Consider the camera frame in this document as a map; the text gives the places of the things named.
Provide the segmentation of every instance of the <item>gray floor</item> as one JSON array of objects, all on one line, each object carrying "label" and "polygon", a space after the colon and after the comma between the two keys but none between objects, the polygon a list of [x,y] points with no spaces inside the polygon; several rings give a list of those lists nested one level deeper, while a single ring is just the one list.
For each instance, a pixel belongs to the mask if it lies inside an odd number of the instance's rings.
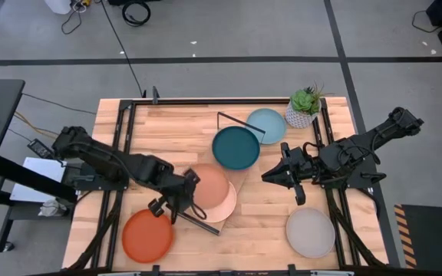
[{"label": "gray floor", "polygon": [[[413,13],[430,2],[331,0],[345,53],[348,57],[442,56],[435,34],[410,26]],[[337,56],[323,1],[163,0],[150,6],[150,22],[132,28],[123,22],[119,8],[107,5],[131,58]],[[61,24],[67,17],[53,14],[42,0],[6,0],[0,11],[0,60],[124,58],[100,5],[82,14],[83,24],[75,33],[63,35]],[[430,27],[425,17],[417,20]],[[442,63],[349,67],[367,128],[383,121],[395,106],[409,108],[426,122],[420,135],[378,150],[382,160],[378,169],[388,174],[382,182],[388,210],[396,203],[442,206]],[[162,97],[288,96],[313,81],[325,84],[326,93],[348,96],[339,63],[134,64],[133,69],[143,89],[155,85]],[[25,93],[86,110],[96,110],[100,98],[139,96],[126,64],[0,66],[0,78],[24,79]],[[27,97],[18,111],[38,127],[53,131],[67,125],[92,131],[94,124],[90,115]],[[19,121],[10,127],[51,144]],[[0,154],[22,163],[33,156],[26,143],[8,133]],[[0,226],[5,210],[0,206]],[[0,275],[58,270],[69,225],[15,224],[10,239],[17,248],[0,254]]]}]

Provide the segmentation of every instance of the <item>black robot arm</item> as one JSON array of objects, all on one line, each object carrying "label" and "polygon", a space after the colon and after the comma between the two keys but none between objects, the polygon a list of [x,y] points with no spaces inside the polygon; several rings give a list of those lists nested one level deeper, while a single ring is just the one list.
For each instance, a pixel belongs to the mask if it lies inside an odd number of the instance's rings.
[{"label": "black robot arm", "polygon": [[305,179],[312,179],[314,184],[326,189],[343,188],[347,181],[355,178],[375,183],[386,175],[365,172],[361,168],[365,158],[371,156],[379,164],[380,160],[374,153],[376,149],[393,139],[416,135],[423,123],[423,120],[417,119],[408,110],[397,107],[373,130],[324,146],[317,157],[306,152],[306,147],[316,146],[314,144],[305,143],[302,148],[289,149],[287,143],[281,143],[281,161],[274,169],[262,175],[262,181],[288,189],[295,188],[298,205],[305,204],[305,193],[299,184]]},{"label": "black robot arm", "polygon": [[[132,179],[140,186],[159,192],[162,196],[154,199],[149,209],[155,216],[163,214],[162,206],[172,206],[172,223],[176,214],[189,207],[198,214],[193,203],[193,193],[200,181],[191,169],[183,176],[173,173],[174,167],[165,160],[143,154],[122,153],[111,146],[93,140],[83,127],[65,127],[52,145],[57,159],[79,158],[111,182]],[[204,219],[205,213],[200,210]]]}]

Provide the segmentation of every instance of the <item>white object on floor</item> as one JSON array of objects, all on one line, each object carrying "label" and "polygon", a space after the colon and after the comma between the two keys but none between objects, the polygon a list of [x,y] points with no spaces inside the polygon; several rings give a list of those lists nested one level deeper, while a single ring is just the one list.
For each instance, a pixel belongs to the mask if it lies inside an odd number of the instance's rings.
[{"label": "white object on floor", "polygon": [[71,11],[71,1],[69,0],[45,0],[45,4],[58,15],[66,15]]},{"label": "white object on floor", "polygon": [[[26,157],[25,161],[23,162],[23,166],[57,182],[62,180],[64,171],[66,170],[65,167],[61,167],[61,164],[58,161],[33,157]],[[55,199],[55,197],[15,183],[10,199],[23,202],[46,202],[48,200]]]}]

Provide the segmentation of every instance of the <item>dark teal plate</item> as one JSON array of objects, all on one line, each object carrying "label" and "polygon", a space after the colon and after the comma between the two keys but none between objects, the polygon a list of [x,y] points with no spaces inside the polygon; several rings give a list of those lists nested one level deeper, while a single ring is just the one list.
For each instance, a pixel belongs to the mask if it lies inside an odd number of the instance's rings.
[{"label": "dark teal plate", "polygon": [[227,169],[246,169],[259,158],[260,144],[250,130],[228,126],[214,137],[213,154],[218,163]]}]

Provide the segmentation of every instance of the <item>wooden tabletop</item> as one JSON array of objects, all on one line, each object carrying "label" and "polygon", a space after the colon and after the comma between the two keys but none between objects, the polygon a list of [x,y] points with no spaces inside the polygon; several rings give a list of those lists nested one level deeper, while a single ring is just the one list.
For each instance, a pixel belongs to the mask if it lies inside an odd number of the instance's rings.
[{"label": "wooden tabletop", "polygon": [[[120,99],[101,100],[93,131],[93,138],[112,144],[114,125]],[[355,133],[345,97],[328,97],[328,112],[335,139]],[[217,132],[216,114],[222,111],[245,121],[255,109],[267,107],[284,115],[285,104],[204,104],[204,105],[146,105],[136,110],[130,153],[154,154],[176,167],[181,173],[190,164],[204,162],[206,153]],[[123,130],[128,114],[125,114]],[[234,122],[221,119],[221,127]],[[319,116],[324,143],[327,143],[323,119]],[[288,126],[283,141],[290,148],[304,142],[315,142],[312,127],[294,129]],[[308,148],[316,156],[316,150]],[[279,143],[262,145],[257,162],[239,176],[238,200],[233,214],[221,225],[219,236],[207,232],[194,224],[178,218],[174,225],[175,240],[165,257],[154,264],[139,264],[129,259],[122,248],[122,229],[127,220],[147,203],[158,197],[153,191],[131,183],[124,193],[120,213],[117,245],[114,255],[114,271],[150,271],[152,265],[160,265],[162,271],[199,270],[284,270],[288,264],[297,269],[338,268],[335,249],[323,258],[305,258],[291,249],[285,236],[285,224],[291,212],[299,208],[312,207],[328,214],[324,190],[304,182],[306,203],[297,206],[294,191],[262,182],[261,175],[273,168],[281,158]],[[348,203],[355,231],[374,255],[388,262],[381,231],[376,218],[374,203],[360,192],[349,189]],[[110,196],[111,204],[114,195]],[[69,234],[63,267],[74,263],[97,231],[97,221],[102,192],[92,192],[80,201],[75,212]],[[351,263],[347,236],[343,231],[343,244],[348,264]],[[100,263],[104,265],[108,237],[104,238]]]}]

